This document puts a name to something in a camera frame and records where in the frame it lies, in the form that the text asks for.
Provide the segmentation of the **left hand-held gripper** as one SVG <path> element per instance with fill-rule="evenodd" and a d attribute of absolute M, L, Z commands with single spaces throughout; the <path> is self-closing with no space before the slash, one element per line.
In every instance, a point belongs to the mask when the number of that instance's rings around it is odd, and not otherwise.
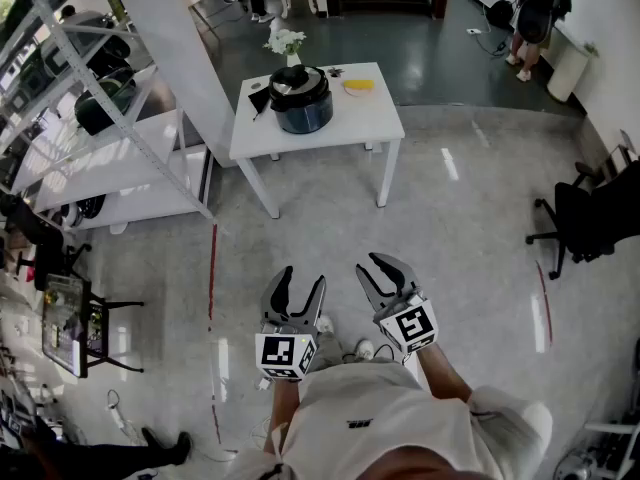
<path fill-rule="evenodd" d="M 261 331 L 255 334 L 256 367 L 272 380 L 301 381 L 318 351 L 317 320 L 326 295 L 326 278 L 314 283 L 304 308 L 289 314 L 289 284 L 293 267 L 287 266 L 268 283 L 261 299 Z"/>

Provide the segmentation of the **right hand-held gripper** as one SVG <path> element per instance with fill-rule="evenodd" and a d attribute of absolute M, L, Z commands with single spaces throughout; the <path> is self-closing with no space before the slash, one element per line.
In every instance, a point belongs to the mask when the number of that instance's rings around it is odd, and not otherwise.
<path fill-rule="evenodd" d="M 380 331 L 403 355 L 434 344 L 439 334 L 434 309 L 431 300 L 417 289 L 413 269 L 388 254 L 371 252 L 369 258 L 394 285 L 392 291 L 384 292 L 367 269 L 360 264 L 355 267 Z"/>

